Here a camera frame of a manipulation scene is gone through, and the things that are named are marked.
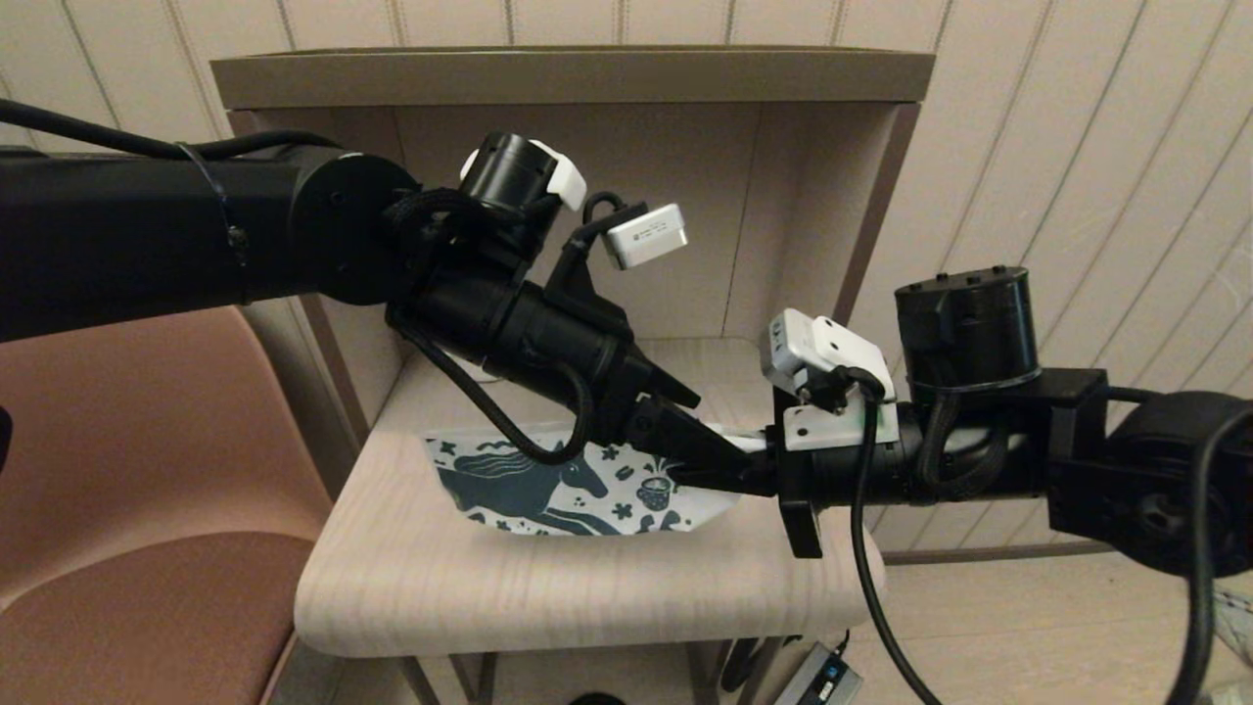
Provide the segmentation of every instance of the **wooden tabletop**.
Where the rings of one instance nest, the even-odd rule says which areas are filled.
[[[642,347],[704,397],[702,419],[769,423],[752,343]],[[509,383],[487,389],[520,423],[569,418]],[[822,516],[822,561],[792,557],[777,502],[759,497],[692,533],[523,537],[461,517],[424,432],[486,426],[439,371],[410,361],[301,579],[306,642],[340,656],[425,656],[832,634],[866,619],[843,510]]]

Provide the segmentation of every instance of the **pink chair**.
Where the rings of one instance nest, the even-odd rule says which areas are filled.
[[[331,503],[236,308],[0,344],[0,702],[266,702]]]

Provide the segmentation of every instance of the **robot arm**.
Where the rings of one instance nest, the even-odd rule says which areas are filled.
[[[489,135],[457,189],[424,190],[391,162],[311,135],[188,147],[8,100],[0,120],[152,157],[0,149],[0,342],[301,292],[386,302],[388,322],[524,452],[444,348],[575,409],[568,455],[630,443],[682,462],[680,483],[778,496],[798,557],[821,556],[817,512],[851,505],[871,616],[926,702],[938,700],[896,647],[868,579],[863,506],[1046,496],[1055,528],[1189,574],[1188,657],[1170,701],[1194,700],[1213,575],[1249,567],[1253,413],[1222,394],[1152,396],[1110,388],[1103,371],[1041,369],[1024,269],[897,291],[912,403],[897,399],[875,344],[784,311],[763,336],[768,447],[746,455],[684,412],[699,397],[642,354],[588,272],[596,238],[620,265],[680,245],[677,209],[593,195],[549,282],[526,280],[558,209],[585,190],[541,143]],[[614,209],[596,218],[603,202]],[[1119,399],[1140,407],[1106,437]]]

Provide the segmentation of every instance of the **blue and white pattern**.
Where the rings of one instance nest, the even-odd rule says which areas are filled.
[[[569,425],[524,428],[556,448]],[[759,435],[724,435],[744,451],[761,451]],[[692,531],[725,512],[738,495],[680,487],[677,463],[630,447],[588,445],[563,466],[536,463],[495,430],[435,432],[426,450],[440,483],[469,520],[529,536],[619,536]]]

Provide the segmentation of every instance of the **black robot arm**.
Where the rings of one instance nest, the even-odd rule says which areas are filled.
[[[526,280],[566,198],[551,184],[573,169],[539,143],[491,134],[459,188],[424,190],[397,164],[306,133],[169,144],[9,100],[0,120],[142,154],[0,150],[0,342],[321,292],[387,303],[388,322],[538,460],[629,441],[719,472],[749,465],[683,411],[700,398],[648,361],[591,284],[591,242],[647,204],[589,207],[548,284]],[[444,349],[569,407],[575,436],[559,452],[531,445]]]

